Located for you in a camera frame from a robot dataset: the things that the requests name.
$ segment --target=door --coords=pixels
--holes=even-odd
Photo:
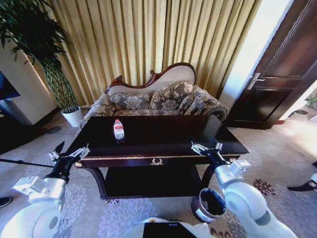
[[[295,0],[225,124],[271,128],[317,79],[317,0]]]

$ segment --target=water bottle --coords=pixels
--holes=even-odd
[[[113,125],[113,131],[114,131],[114,137],[117,140],[121,140],[124,137],[124,130],[123,125],[119,121],[119,119],[116,119]]]

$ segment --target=trash can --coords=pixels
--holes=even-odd
[[[199,221],[210,223],[224,215],[226,203],[215,190],[203,188],[192,200],[192,211]]]

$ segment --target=white wall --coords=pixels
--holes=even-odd
[[[219,101],[229,109],[240,97],[293,0],[262,0]]]
[[[29,62],[24,64],[26,55],[19,53],[14,61],[14,55],[9,50],[11,48],[12,45],[7,45],[6,49],[0,47],[0,71],[21,96],[7,102],[1,101],[1,105],[21,123],[35,124],[57,107],[56,102],[33,66]]]

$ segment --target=television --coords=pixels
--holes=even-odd
[[[18,97],[20,94],[15,90],[9,80],[0,71],[0,100]]]

